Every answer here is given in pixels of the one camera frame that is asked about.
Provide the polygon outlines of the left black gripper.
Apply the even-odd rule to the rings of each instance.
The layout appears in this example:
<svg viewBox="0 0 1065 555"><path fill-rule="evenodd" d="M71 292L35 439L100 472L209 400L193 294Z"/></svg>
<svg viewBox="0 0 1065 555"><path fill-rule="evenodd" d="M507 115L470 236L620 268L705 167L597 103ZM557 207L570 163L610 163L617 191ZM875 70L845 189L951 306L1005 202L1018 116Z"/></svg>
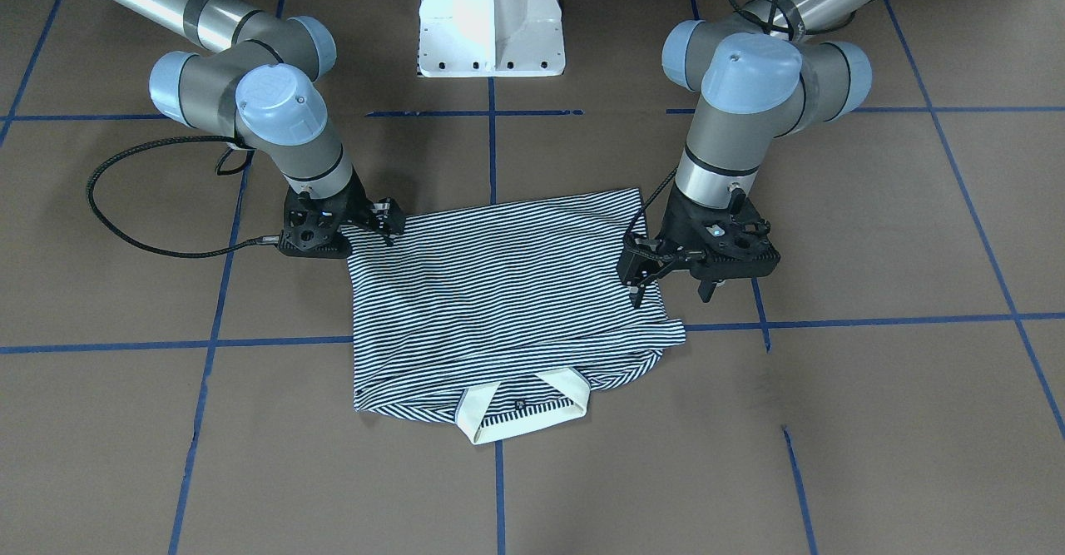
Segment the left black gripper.
<svg viewBox="0 0 1065 555"><path fill-rule="evenodd" d="M632 308L642 305L648 285L668 275L677 265L689 268L704 267L707 251L702 232L697 229L697 221L703 211L711 207L701 206L686 197L678 187L671 191L661 231L657 239L642 234L624 234L622 254L617 262L617 277L628 288ZM723 285L730 278L711 268L695 270L697 296L703 304L714 297L716 287Z"/></svg>

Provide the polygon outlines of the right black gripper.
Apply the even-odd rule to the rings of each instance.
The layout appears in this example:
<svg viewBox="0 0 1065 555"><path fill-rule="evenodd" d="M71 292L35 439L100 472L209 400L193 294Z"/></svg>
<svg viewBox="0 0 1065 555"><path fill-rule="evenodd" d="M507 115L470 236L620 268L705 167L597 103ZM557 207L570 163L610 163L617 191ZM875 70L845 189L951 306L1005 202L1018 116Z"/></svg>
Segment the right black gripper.
<svg viewBox="0 0 1065 555"><path fill-rule="evenodd" d="M370 202L360 177L353 168L335 168L335 172L312 181L290 180L288 229L300 228L322 213L326 213L329 221L360 226L381 236L386 245L394 245L406 225L406 214L395 199Z"/></svg>

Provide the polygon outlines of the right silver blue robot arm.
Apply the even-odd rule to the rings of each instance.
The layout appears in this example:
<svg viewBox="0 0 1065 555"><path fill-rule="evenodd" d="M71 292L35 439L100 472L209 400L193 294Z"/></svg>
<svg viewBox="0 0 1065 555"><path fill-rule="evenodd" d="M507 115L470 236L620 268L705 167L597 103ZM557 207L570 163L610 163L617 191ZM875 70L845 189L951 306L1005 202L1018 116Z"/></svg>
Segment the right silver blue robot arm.
<svg viewBox="0 0 1065 555"><path fill-rule="evenodd" d="M170 29L204 54L171 52L149 77L163 115L224 142L271 156L289 185L281 230L251 239L300 258L346 258L343 225L391 243L404 231L394 200L373 202L315 81L334 68L335 42L312 17L279 19L242 0L111 0Z"/></svg>

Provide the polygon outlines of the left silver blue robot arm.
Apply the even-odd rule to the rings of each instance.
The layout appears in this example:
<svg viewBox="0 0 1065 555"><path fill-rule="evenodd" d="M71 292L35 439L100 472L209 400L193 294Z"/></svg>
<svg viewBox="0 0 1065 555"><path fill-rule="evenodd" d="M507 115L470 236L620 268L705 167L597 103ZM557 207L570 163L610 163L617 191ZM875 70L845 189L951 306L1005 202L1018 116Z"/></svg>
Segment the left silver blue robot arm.
<svg viewBox="0 0 1065 555"><path fill-rule="evenodd" d="M875 0L727 1L726 19L681 22L663 44L663 74L699 100L677 168L663 180L661 229L646 236L629 226L623 236L617 275L636 308L673 271L699 281L703 301L726 280L772 274L782 258L750 202L770 143L840 119L874 80L861 47L810 37L849 25Z"/></svg>

